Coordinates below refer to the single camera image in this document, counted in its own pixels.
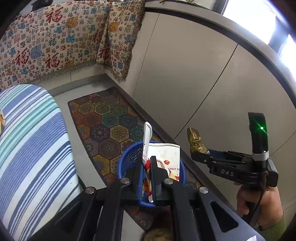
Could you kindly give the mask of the green sleeve forearm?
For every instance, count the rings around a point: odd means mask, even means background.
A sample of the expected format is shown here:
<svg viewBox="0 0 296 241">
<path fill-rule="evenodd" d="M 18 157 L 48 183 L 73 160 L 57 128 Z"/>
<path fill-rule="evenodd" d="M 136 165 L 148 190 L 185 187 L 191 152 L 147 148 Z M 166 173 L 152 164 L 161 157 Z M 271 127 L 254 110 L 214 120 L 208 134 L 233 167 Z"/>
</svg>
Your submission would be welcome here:
<svg viewBox="0 0 296 241">
<path fill-rule="evenodd" d="M 274 226 L 261 231 L 261 235 L 267 241 L 278 241 L 287 229 L 285 215 L 283 214 L 281 220 Z"/>
</svg>

